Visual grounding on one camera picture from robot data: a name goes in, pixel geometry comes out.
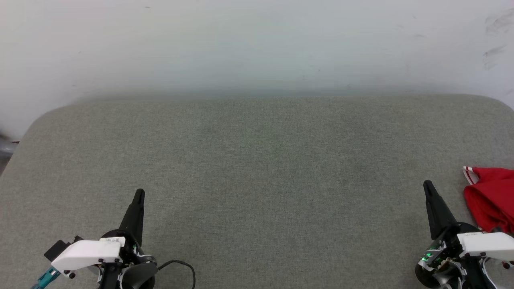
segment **white wall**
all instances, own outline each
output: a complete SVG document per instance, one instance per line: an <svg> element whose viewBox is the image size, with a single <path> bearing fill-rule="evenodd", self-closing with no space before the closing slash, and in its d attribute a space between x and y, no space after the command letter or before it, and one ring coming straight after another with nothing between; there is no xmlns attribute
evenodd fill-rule
<svg viewBox="0 0 514 289"><path fill-rule="evenodd" d="M468 93L514 107L512 0L1 0L0 133L88 98Z"/></svg>

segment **white stripe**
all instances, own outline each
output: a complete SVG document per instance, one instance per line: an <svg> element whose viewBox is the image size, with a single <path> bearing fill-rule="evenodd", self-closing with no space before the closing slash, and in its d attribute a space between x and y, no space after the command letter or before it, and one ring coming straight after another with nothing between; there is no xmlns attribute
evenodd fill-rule
<svg viewBox="0 0 514 289"><path fill-rule="evenodd" d="M470 185L474 185L479 181L479 176L473 172L472 167L463 167L464 177L468 180Z"/></svg>
<svg viewBox="0 0 514 289"><path fill-rule="evenodd" d="M470 178L468 178L468 174L467 174L467 172L468 172L468 167L463 167L463 168L462 168L462 170L464 171L464 177L466 177L466 179L468 180L468 183L469 183L470 185L473 185L473 182L471 181L471 179L470 179Z"/></svg>

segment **red fabric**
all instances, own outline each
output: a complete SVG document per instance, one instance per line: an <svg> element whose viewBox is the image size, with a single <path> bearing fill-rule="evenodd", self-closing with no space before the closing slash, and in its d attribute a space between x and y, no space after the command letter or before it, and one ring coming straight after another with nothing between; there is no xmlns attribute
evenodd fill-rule
<svg viewBox="0 0 514 289"><path fill-rule="evenodd" d="M514 171L473 168L479 180L464 189L464 198L476 223L487 232L500 226L514 232Z"/></svg>

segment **black cable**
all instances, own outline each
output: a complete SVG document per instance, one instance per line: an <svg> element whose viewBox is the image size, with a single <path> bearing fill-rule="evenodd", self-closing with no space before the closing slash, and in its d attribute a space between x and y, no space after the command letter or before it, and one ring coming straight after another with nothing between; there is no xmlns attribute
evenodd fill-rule
<svg viewBox="0 0 514 289"><path fill-rule="evenodd" d="M180 261L180 260L170 260L170 261L168 261L168 262L164 263L163 265L161 265L160 267L158 267L158 268L157 268L157 270L159 270L159 271L160 271L162 268L164 268L164 267L166 267L166 266L170 265L171 263L178 263L178 264L182 264L182 265L184 265L184 266L189 267L189 269L191 269L191 272L193 272L193 289L194 289L194 287L195 287L195 285L196 285L196 274L195 274L195 272L194 272L193 266L189 265L188 263L186 263L186 262L184 262L184 261Z"/></svg>

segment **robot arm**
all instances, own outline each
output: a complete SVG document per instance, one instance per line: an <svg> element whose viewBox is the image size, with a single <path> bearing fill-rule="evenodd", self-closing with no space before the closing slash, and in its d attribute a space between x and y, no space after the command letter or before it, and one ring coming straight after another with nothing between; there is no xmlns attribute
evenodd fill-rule
<svg viewBox="0 0 514 289"><path fill-rule="evenodd" d="M159 269L155 258L141 249L143 205L144 191L138 189L119 229L97 241L79 236L73 243L57 241L44 254L52 267L33 289L44 289L61 274L73 279L74 271L85 267L98 274L100 289L152 289Z"/></svg>
<svg viewBox="0 0 514 289"><path fill-rule="evenodd" d="M514 264L514 238L503 232L483 233L457 222L432 182L424 183L430 233L434 240L416 265L418 280L428 288L496 289L485 269L490 259Z"/></svg>

